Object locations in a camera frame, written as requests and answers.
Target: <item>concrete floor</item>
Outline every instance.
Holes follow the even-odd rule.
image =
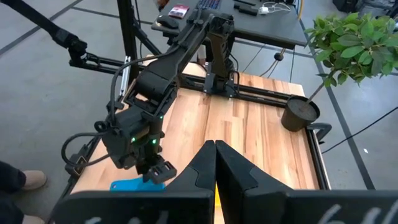
[[[45,16],[86,41],[94,54],[124,58],[116,1],[109,0],[30,0]],[[88,9],[94,12],[83,12]],[[139,0],[143,21],[153,21],[157,9],[152,1]],[[302,21],[312,26],[315,16],[338,12],[331,0],[307,0]],[[20,169],[40,169],[49,176],[46,188],[16,195],[24,212],[47,218],[67,183],[68,174],[60,157],[67,137],[82,131],[94,131],[93,123],[106,116],[111,76],[71,68],[68,53],[8,7],[0,5],[0,159]],[[142,25],[150,39],[165,52],[166,38]],[[240,70],[249,65],[261,44],[239,40],[233,53]],[[247,67],[246,73],[261,74],[280,49],[266,46]],[[321,82],[315,74],[325,68],[316,64],[310,49],[297,47],[292,82],[303,85],[310,95]],[[149,51],[144,48],[143,55]],[[279,63],[271,78],[289,81],[292,51]],[[365,80],[360,87],[323,89],[314,99],[322,115],[319,122],[333,125],[324,139],[327,150],[356,133],[398,105],[398,78]],[[333,189],[398,189],[398,112],[395,111],[353,139],[324,154]],[[79,139],[68,148],[79,150],[87,139]]]

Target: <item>black metal frame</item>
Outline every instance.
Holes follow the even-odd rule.
[[[155,55],[160,54],[160,51],[156,48],[156,46],[147,39],[145,33],[139,27],[137,21],[134,18],[134,8],[131,4],[131,1],[118,0],[118,8],[119,15],[121,20],[121,28],[123,33],[123,41],[124,41],[124,49],[126,51],[126,55],[131,57],[131,60],[137,59],[137,49],[136,49],[136,40],[135,38],[139,38],[140,41]],[[124,62],[113,60],[110,58],[103,57],[89,57],[88,62],[96,62],[97,64],[74,64],[70,62],[70,65],[73,67],[84,68],[88,70],[94,70],[103,73],[114,74],[117,71],[117,68],[122,66]],[[139,74],[139,72],[145,69],[144,65],[135,65],[132,66],[129,83],[133,81]],[[190,90],[195,91],[203,91],[206,92],[206,78],[197,77],[188,74],[182,74],[187,80],[194,82],[196,85],[187,85],[182,84],[182,88],[188,88]],[[231,90],[221,93],[212,93],[212,95],[220,95],[228,98],[236,98],[240,100],[251,101],[255,103],[262,103],[265,105],[276,106],[278,108],[285,108],[287,100],[292,96],[285,93],[279,93],[276,91],[264,90],[260,88],[255,88],[251,86],[239,85],[238,92],[238,84],[233,83],[233,80],[230,82]],[[315,172],[317,175],[319,188],[322,190],[330,190],[329,183],[324,173],[324,166],[322,162],[322,155],[318,148],[317,137],[313,130],[305,128],[305,133],[307,135],[309,150],[312,155],[312,160],[315,168]],[[99,141],[101,139],[95,139],[89,147],[83,147],[80,150],[80,155],[83,156],[87,161],[92,156],[94,150],[96,149]],[[77,183],[79,176],[71,176],[68,180],[68,184],[63,191],[60,198],[64,198],[64,196],[70,194],[75,184]]]

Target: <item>blue object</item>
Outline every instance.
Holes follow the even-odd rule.
[[[154,184],[151,180],[144,183],[142,177],[132,180],[117,180],[111,184],[110,191],[163,191],[166,185]]]
[[[200,0],[199,6],[202,9],[217,9],[221,0]]]

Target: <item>wooden tabletop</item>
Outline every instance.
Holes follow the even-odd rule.
[[[206,75],[204,69],[194,63],[189,63],[183,72],[201,77]],[[254,75],[241,74],[241,84],[303,95],[301,85]],[[206,140],[220,139],[289,187],[318,189],[305,131],[293,133],[283,128],[280,123],[283,110],[181,88],[164,118],[162,156],[173,164],[179,174]],[[100,141],[90,160],[106,153]],[[117,169],[111,159],[106,159],[87,167],[72,193],[109,190],[115,180],[136,177],[134,167],[129,170]],[[217,218],[216,214],[215,219],[222,220],[222,216]]]

